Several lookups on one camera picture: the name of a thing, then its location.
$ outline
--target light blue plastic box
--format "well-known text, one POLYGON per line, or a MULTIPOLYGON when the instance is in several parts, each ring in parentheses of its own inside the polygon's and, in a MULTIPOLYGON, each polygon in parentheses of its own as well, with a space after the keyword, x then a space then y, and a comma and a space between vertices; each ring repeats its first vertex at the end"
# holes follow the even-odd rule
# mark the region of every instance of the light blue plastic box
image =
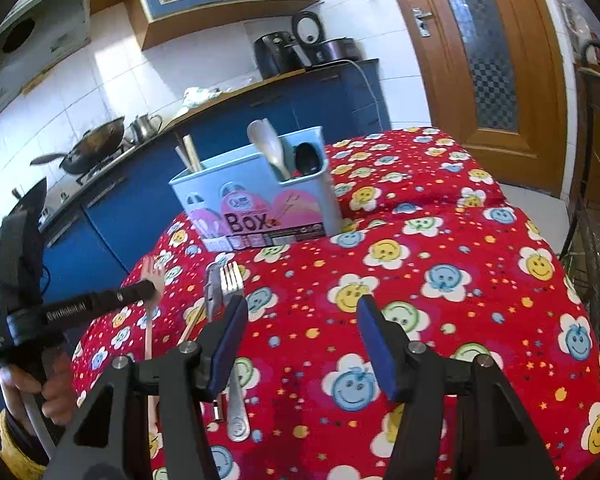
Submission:
POLYGON ((342 213, 333 192, 322 127, 292 132, 280 140, 291 173, 295 170, 294 147, 302 142, 311 143, 322 157, 320 171, 280 182, 278 170, 250 144, 202 161, 203 171, 192 174, 185 170, 170 180, 207 250, 278 246, 340 233, 342 213), (307 218, 311 221, 293 221, 307 218))

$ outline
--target checkered glass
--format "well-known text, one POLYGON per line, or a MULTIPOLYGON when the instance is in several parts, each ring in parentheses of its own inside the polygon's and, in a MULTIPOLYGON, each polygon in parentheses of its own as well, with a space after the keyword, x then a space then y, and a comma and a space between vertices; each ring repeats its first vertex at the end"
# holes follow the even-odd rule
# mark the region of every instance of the checkered glass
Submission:
POLYGON ((495 0, 449 0, 474 82, 479 128, 516 131, 516 81, 495 0))

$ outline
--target floral tablecloth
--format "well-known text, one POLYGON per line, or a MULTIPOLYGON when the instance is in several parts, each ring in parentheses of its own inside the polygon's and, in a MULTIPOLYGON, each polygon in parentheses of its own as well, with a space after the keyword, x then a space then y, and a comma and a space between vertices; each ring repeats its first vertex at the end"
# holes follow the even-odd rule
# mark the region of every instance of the floral tablecloth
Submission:
MULTIPOLYGON (((366 293, 410 339, 443 356, 489 353, 560 478, 576 476, 600 452, 600 353, 538 229, 435 128, 343 140, 327 152, 345 231, 224 255, 240 265, 249 305, 237 364, 251 436, 230 441, 206 407, 220 478, 382 477, 402 407, 379 391, 356 327, 356 301, 366 293)), ((152 254, 168 270, 153 320, 157 356, 202 306, 205 267, 218 255, 202 249, 184 214, 152 254)), ((138 278, 139 265, 126 283, 138 278)), ((142 358, 145 324, 142 307, 132 306, 91 325, 74 355, 78 402, 114 356, 142 358)), ((454 419, 447 398, 438 478, 451 475, 454 419)), ((163 480, 159 426, 150 449, 154 478, 163 480)))

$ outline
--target metal pitcher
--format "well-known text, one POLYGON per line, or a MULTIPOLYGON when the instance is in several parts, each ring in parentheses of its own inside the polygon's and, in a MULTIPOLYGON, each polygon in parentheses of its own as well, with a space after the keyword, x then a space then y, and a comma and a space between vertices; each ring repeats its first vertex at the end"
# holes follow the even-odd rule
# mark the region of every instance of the metal pitcher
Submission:
POLYGON ((142 144, 146 140, 151 139, 154 135, 158 133, 162 126, 162 117, 158 114, 153 114, 149 117, 149 115, 136 116, 135 120, 129 125, 132 133, 134 134, 134 139, 138 144, 142 144), (154 119, 160 120, 158 126, 154 126, 151 121, 154 119))

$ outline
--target black spoon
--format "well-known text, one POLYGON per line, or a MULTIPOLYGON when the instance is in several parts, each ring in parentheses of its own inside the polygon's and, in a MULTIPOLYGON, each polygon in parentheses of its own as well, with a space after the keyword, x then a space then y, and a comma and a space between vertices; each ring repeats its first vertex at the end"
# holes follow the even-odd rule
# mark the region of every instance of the black spoon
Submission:
POLYGON ((315 151, 310 142, 301 142, 294 148, 294 161, 296 170, 302 176, 311 175, 320 171, 320 155, 315 151))

